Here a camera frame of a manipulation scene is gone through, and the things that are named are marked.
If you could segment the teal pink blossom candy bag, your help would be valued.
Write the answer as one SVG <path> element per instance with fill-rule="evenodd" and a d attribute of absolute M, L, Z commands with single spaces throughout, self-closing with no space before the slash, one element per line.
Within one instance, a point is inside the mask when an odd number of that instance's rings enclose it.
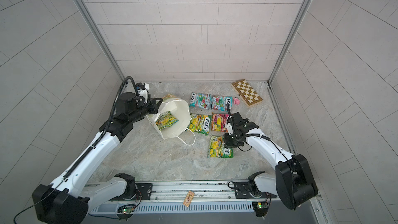
<path fill-rule="evenodd" d="M 190 107 L 199 107 L 206 110 L 212 108 L 211 94 L 193 92 L 190 98 Z"/>

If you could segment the yellow green tea candy bag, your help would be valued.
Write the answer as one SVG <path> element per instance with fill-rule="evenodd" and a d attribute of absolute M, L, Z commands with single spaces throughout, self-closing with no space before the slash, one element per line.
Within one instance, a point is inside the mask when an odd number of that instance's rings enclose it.
<path fill-rule="evenodd" d="M 210 132 L 210 116 L 191 114 L 191 121 L 188 125 L 188 129 L 192 132 L 209 135 Z"/>

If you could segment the dark green candy bag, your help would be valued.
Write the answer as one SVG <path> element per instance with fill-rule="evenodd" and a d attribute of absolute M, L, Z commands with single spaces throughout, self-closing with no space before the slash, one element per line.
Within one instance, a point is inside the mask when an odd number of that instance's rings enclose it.
<path fill-rule="evenodd" d="M 233 150 L 224 144 L 223 136 L 211 136 L 208 158 L 233 158 Z"/>

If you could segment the green Fox's spring tea bag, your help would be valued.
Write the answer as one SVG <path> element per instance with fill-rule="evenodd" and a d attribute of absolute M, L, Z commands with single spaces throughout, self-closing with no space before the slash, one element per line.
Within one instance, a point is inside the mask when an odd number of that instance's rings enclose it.
<path fill-rule="evenodd" d="M 176 124 L 178 119 L 171 113 L 171 111 L 166 111 L 161 113 L 155 124 L 159 130 L 164 130 Z"/>

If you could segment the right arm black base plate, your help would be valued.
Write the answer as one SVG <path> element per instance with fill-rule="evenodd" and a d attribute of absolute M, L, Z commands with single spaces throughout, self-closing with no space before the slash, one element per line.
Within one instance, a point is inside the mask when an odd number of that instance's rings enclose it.
<path fill-rule="evenodd" d="M 269 192 L 260 192 L 253 182 L 229 181 L 228 187 L 235 193 L 236 199 L 275 199 L 276 195 Z"/>

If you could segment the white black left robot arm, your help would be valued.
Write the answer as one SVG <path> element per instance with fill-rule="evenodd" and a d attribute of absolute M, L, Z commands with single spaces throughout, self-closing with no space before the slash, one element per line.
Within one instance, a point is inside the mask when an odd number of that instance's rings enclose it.
<path fill-rule="evenodd" d="M 139 100 L 132 92 L 119 93 L 108 120 L 84 152 L 49 185 L 32 194 L 37 219 L 47 224 L 79 224 L 97 206 L 113 199 L 138 200 L 134 176 L 118 173 L 90 190 L 85 186 L 103 160 L 124 140 L 133 124 L 158 112 L 162 98 Z"/>

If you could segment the orange Fox's candy bag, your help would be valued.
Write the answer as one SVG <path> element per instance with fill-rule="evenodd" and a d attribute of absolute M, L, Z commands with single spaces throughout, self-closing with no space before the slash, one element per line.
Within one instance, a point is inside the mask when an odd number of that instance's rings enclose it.
<path fill-rule="evenodd" d="M 228 132 L 226 128 L 228 114 L 213 113 L 211 119 L 211 130 L 217 132 Z"/>

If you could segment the white paper shopping bag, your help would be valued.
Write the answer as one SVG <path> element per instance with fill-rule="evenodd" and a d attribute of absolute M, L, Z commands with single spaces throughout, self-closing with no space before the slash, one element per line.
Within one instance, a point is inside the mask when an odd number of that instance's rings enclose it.
<path fill-rule="evenodd" d="M 195 144 L 196 136 L 189 129 L 189 124 L 192 120 L 189 112 L 189 104 L 172 94 L 168 94 L 162 99 L 163 101 L 158 109 L 158 113 L 146 117 L 149 123 L 154 127 L 162 140 L 177 138 L 187 146 Z M 192 133 L 193 142 L 191 144 L 186 143 L 179 137 L 184 131 Z"/>

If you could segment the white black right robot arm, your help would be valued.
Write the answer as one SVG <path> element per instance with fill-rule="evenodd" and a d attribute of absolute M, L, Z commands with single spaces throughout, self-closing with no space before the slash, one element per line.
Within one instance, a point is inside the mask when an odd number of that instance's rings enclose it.
<path fill-rule="evenodd" d="M 247 144 L 275 170 L 274 176 L 260 171 L 249 176 L 246 183 L 235 183 L 234 190 L 239 195 L 267 199 L 277 196 L 288 209 L 293 210 L 318 195 L 309 162 L 302 154 L 294 155 L 284 150 L 258 125 L 242 118 L 240 113 L 227 118 L 226 128 L 228 132 L 223 138 L 227 148 L 241 148 Z"/>

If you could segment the teal Fox's candy bag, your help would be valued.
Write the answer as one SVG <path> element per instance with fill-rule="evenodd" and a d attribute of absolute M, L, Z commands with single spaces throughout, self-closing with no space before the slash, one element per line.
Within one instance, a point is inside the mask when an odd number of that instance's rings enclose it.
<path fill-rule="evenodd" d="M 232 109 L 233 98 L 231 96 L 213 95 L 211 106 L 213 110 L 227 111 Z"/>

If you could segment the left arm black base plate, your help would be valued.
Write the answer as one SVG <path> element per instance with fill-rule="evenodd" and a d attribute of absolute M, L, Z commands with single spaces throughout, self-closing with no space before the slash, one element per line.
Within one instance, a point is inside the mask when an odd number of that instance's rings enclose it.
<path fill-rule="evenodd" d="M 127 186 L 126 192 L 121 196 L 114 197 L 111 201 L 139 201 L 149 200 L 151 197 L 153 184 L 137 183 L 134 187 Z"/>

